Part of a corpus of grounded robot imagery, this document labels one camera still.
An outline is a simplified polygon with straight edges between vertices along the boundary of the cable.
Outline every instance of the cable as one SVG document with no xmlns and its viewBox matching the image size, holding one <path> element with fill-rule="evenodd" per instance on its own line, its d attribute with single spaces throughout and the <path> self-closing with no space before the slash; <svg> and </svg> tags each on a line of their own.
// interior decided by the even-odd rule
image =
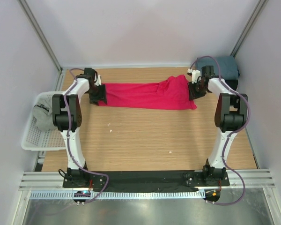
<svg viewBox="0 0 281 225">
<path fill-rule="evenodd" d="M 84 183 L 81 182 L 81 184 L 79 184 L 78 182 L 75 181 L 75 179 L 79 179 L 78 177 L 70 177 L 66 174 L 66 172 L 64 172 L 62 169 L 58 170 L 58 173 L 60 174 L 61 177 L 63 177 L 64 179 L 67 179 L 69 182 L 71 183 L 75 183 L 77 186 L 80 186 L 82 188 L 84 188 L 87 185 L 87 181 L 85 181 Z"/>
<path fill-rule="evenodd" d="M 244 96 L 242 96 L 241 94 L 239 94 L 237 91 L 234 91 L 233 89 L 231 89 L 225 82 L 222 81 L 221 68 L 220 68 L 220 65 L 219 65 L 218 61 L 217 61 L 214 57 L 209 56 L 209 55 L 199 57 L 199 58 L 197 58 L 197 59 L 195 60 L 195 62 L 192 63 L 192 65 L 190 66 L 190 68 L 193 67 L 193 65 L 198 61 L 198 59 L 202 59 L 202 58 L 211 58 L 211 59 L 213 59 L 213 60 L 215 61 L 216 65 L 217 65 L 217 68 L 218 68 L 218 70 L 219 70 L 219 81 L 220 81 L 220 83 L 221 83 L 228 91 L 230 91 L 231 93 L 233 93 L 233 94 L 237 95 L 238 97 L 240 97 L 240 98 L 245 102 L 245 104 L 246 104 L 246 106 L 247 106 L 247 109 L 248 109 L 247 121 L 246 121 L 246 122 L 244 123 L 244 125 L 243 125 L 242 127 L 240 127 L 238 130 L 235 130 L 235 131 L 231 132 L 231 133 L 228 135 L 228 138 L 227 138 L 227 140 L 226 140 L 226 142 L 225 142 L 225 144 L 224 144 L 223 151 L 222 151 L 222 160 L 223 160 L 223 163 L 224 163 L 224 165 L 225 165 L 228 169 L 230 169 L 232 172 L 234 172 L 234 173 L 240 178 L 240 180 L 241 180 L 241 182 L 242 182 L 242 184 L 243 184 L 243 187 L 244 187 L 244 188 L 243 188 L 243 193 L 242 193 L 242 195 L 239 197 L 239 199 L 237 199 L 237 200 L 234 201 L 234 202 L 230 202 L 230 203 L 211 202 L 211 201 L 208 201 L 208 200 L 207 200 L 208 203 L 215 204 L 215 205 L 225 205 L 225 206 L 227 206 L 227 205 L 233 205 L 233 204 L 238 203 L 239 201 L 241 201 L 241 200 L 243 199 L 243 197 L 244 197 L 244 195 L 245 195 L 245 190 L 246 190 L 246 188 L 245 188 L 245 183 L 244 183 L 244 179 L 242 178 L 242 176 L 241 176 L 236 170 L 232 169 L 230 166 L 227 165 L 224 156 L 225 156 L 225 151 L 226 151 L 228 142 L 229 142 L 229 140 L 230 140 L 230 137 L 231 137 L 233 134 L 236 134 L 236 133 L 238 133 L 239 131 L 245 129 L 245 127 L 248 125 L 248 123 L 249 123 L 249 121 L 250 121 L 250 117 L 251 117 L 251 109 L 250 109 L 250 106 L 249 106 L 248 101 L 244 98 Z"/>
<path fill-rule="evenodd" d="M 91 190 L 92 187 L 93 187 L 93 180 L 90 180 L 90 181 L 89 181 L 89 192 L 90 192 L 90 190 Z"/>
<path fill-rule="evenodd" d="M 219 192 L 221 192 L 221 190 L 222 190 L 222 183 L 221 183 L 221 180 L 219 180 L 219 186 L 220 186 Z"/>
<path fill-rule="evenodd" d="M 73 70 L 81 70 L 81 71 L 83 71 L 84 72 L 84 70 L 83 69 L 80 69 L 80 68 L 73 68 L 73 69 L 70 69 L 69 71 L 70 71 L 70 74 L 72 75 L 72 77 L 74 78 L 74 80 L 76 80 L 77 81 L 77 78 L 76 78 L 76 76 L 73 74 Z"/>
<path fill-rule="evenodd" d="M 201 78 L 201 80 L 202 80 L 202 76 L 198 76 L 198 78 L 197 78 L 197 82 L 199 82 L 199 78 Z"/>
</svg>

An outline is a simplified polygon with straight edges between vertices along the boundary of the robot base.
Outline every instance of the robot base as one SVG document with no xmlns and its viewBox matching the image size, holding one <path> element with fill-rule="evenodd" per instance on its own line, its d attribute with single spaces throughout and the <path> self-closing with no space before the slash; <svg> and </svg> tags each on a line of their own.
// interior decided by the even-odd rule
<svg viewBox="0 0 281 225">
<path fill-rule="evenodd" d="M 187 185 L 189 187 L 218 187 L 230 186 L 226 168 L 217 169 L 209 165 L 208 160 L 202 171 L 189 171 L 186 174 Z"/>
<path fill-rule="evenodd" d="M 90 174 L 81 169 L 73 170 L 67 168 L 67 173 L 64 177 L 63 188 L 88 188 L 90 183 Z"/>
</svg>

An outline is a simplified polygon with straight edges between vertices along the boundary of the gray cloth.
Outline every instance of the gray cloth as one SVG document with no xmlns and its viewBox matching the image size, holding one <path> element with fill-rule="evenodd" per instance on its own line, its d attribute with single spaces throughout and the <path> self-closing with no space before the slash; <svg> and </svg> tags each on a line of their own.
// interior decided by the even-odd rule
<svg viewBox="0 0 281 225">
<path fill-rule="evenodd" d="M 52 120 L 52 97 L 40 99 L 33 107 L 32 114 L 37 119 L 36 126 L 40 130 L 56 129 Z"/>
<path fill-rule="evenodd" d="M 218 61 L 221 68 L 222 78 L 225 80 L 237 80 L 239 77 L 239 72 L 237 68 L 237 64 L 233 56 L 223 56 L 223 57 L 215 57 Z M 196 63 L 196 68 L 201 71 L 204 66 L 214 66 L 215 75 L 219 75 L 219 70 L 217 68 L 216 62 L 211 58 L 202 58 L 198 59 Z"/>
</svg>

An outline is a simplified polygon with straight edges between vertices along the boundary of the metal frame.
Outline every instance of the metal frame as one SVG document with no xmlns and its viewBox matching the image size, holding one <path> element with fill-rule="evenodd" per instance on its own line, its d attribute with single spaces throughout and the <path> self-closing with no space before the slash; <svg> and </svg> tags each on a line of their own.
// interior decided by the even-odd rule
<svg viewBox="0 0 281 225">
<path fill-rule="evenodd" d="M 55 67 L 59 71 L 59 76 L 57 79 L 57 83 L 55 86 L 55 90 L 60 90 L 62 87 L 63 80 L 65 78 L 66 68 L 62 69 L 60 66 L 52 48 L 50 47 L 45 35 L 43 34 L 39 24 L 37 23 L 30 7 L 27 4 L 26 0 L 18 0 L 21 7 L 23 8 L 26 16 L 28 17 L 32 27 L 34 28 L 35 32 L 37 33 L 40 41 L 42 42 L 44 48 L 48 52 L 51 60 L 53 61 Z M 255 9 L 253 10 L 245 28 L 243 29 L 240 37 L 238 38 L 231 55 L 236 56 L 240 47 L 242 46 L 243 42 L 245 41 L 246 37 L 248 36 L 249 32 L 251 31 L 253 25 L 255 24 L 257 18 L 259 17 L 262 9 L 265 7 L 268 0 L 259 0 Z M 145 67 L 145 65 L 137 65 L 134 66 L 136 68 Z M 35 170 L 41 170 L 42 163 L 44 162 L 45 151 L 40 151 L 38 153 L 38 158 L 36 161 Z M 281 225 L 281 208 L 280 208 L 280 199 L 277 193 L 277 190 L 274 185 L 274 181 L 268 169 L 249 169 L 249 170 L 237 170 L 241 176 L 243 177 L 246 188 L 263 188 L 266 200 L 271 211 L 273 220 L 275 224 Z M 239 177 L 232 171 L 227 171 L 229 180 L 231 185 L 229 187 L 222 187 L 222 188 L 243 188 L 241 180 Z M 67 190 L 73 189 L 66 189 L 62 188 L 63 178 L 57 172 L 25 172 L 19 187 L 18 195 L 18 205 L 17 210 L 15 212 L 13 225 L 22 225 L 24 216 L 26 213 L 28 201 L 30 198 L 31 193 L 34 191 L 50 191 L 50 192 L 64 192 Z M 217 187 L 198 187 L 200 190 L 203 189 L 213 189 Z"/>
<path fill-rule="evenodd" d="M 247 128 L 245 128 L 245 132 L 246 132 L 247 137 L 248 137 L 248 140 L 249 140 L 249 144 L 250 144 L 250 147 L 251 147 L 251 150 L 252 150 L 252 153 L 253 153 L 253 157 L 254 157 L 255 164 L 256 164 L 257 168 L 260 169 L 259 164 L 258 164 L 258 161 L 257 161 L 256 154 L 255 154 L 255 150 L 254 150 L 254 148 L 253 148 L 252 141 L 251 141 L 251 138 L 250 138 L 250 136 L 249 136 L 249 133 L 248 133 L 248 129 L 247 129 Z"/>
<path fill-rule="evenodd" d="M 275 187 L 274 181 L 268 169 L 237 170 L 243 177 L 246 188 Z M 227 170 L 230 186 L 222 188 L 243 188 L 240 178 L 231 170 Z M 25 172 L 20 183 L 19 190 L 73 190 L 63 188 L 63 178 L 58 172 Z M 198 187 L 199 189 L 215 189 L 218 187 Z M 86 190 L 87 188 L 75 188 L 75 190 Z"/>
<path fill-rule="evenodd" d="M 243 177 L 246 188 L 263 188 L 267 203 L 272 214 L 275 224 L 281 225 L 281 210 L 279 207 L 279 200 L 277 196 L 277 191 L 274 185 L 274 181 L 268 169 L 243 169 L 237 170 Z M 229 180 L 231 185 L 228 187 L 222 187 L 225 189 L 233 188 L 243 188 L 240 178 L 231 170 L 227 170 Z M 15 219 L 13 225 L 22 225 L 25 217 L 25 212 L 28 204 L 30 195 L 36 198 L 38 193 L 49 193 L 50 196 L 59 195 L 60 199 L 67 199 L 68 196 L 65 193 L 70 193 L 69 191 L 74 190 L 86 190 L 87 188 L 63 188 L 63 178 L 57 172 L 25 172 L 20 183 L 19 193 L 20 200 L 18 208 L 15 214 Z M 172 198 L 197 198 L 201 195 L 203 189 L 214 189 L 218 187 L 198 187 L 199 193 L 197 195 L 173 195 Z M 111 199 L 121 199 L 124 193 L 119 193 L 119 195 L 111 195 Z M 169 196 L 164 195 L 165 193 L 155 193 L 156 196 L 153 198 L 169 198 Z"/>
<path fill-rule="evenodd" d="M 247 38 L 247 36 L 249 35 L 253 25 L 255 24 L 255 22 L 257 21 L 260 13 L 262 12 L 262 10 L 264 9 L 264 7 L 266 6 L 266 3 L 268 2 L 268 0 L 259 0 L 256 7 L 254 8 L 247 24 L 245 25 L 243 32 L 241 33 L 240 37 L 238 38 L 232 52 L 230 55 L 232 55 L 234 58 L 236 57 L 240 47 L 243 45 L 244 40 Z"/>
<path fill-rule="evenodd" d="M 49 42 L 47 41 L 41 27 L 38 25 L 36 18 L 34 17 L 29 5 L 27 4 L 26 0 L 18 0 L 18 2 L 20 3 L 24 13 L 26 14 L 26 16 L 28 17 L 28 20 L 30 21 L 30 24 L 32 25 L 33 29 L 35 30 L 36 34 L 38 35 L 40 41 L 42 42 L 45 50 L 48 52 L 51 60 L 53 61 L 55 67 L 57 68 L 57 70 L 59 72 L 61 72 L 62 68 L 52 50 L 52 48 L 49 45 Z"/>
</svg>

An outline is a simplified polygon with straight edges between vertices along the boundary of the metal floor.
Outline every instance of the metal floor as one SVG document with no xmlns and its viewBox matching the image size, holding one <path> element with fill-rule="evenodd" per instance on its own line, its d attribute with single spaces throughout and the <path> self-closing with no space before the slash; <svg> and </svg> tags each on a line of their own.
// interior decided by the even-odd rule
<svg viewBox="0 0 281 225">
<path fill-rule="evenodd" d="M 235 201 L 242 189 L 223 189 L 220 202 Z M 217 206 L 202 199 L 106 200 L 72 206 L 72 200 L 30 200 L 23 225 L 274 225 L 262 188 L 242 201 Z"/>
</svg>

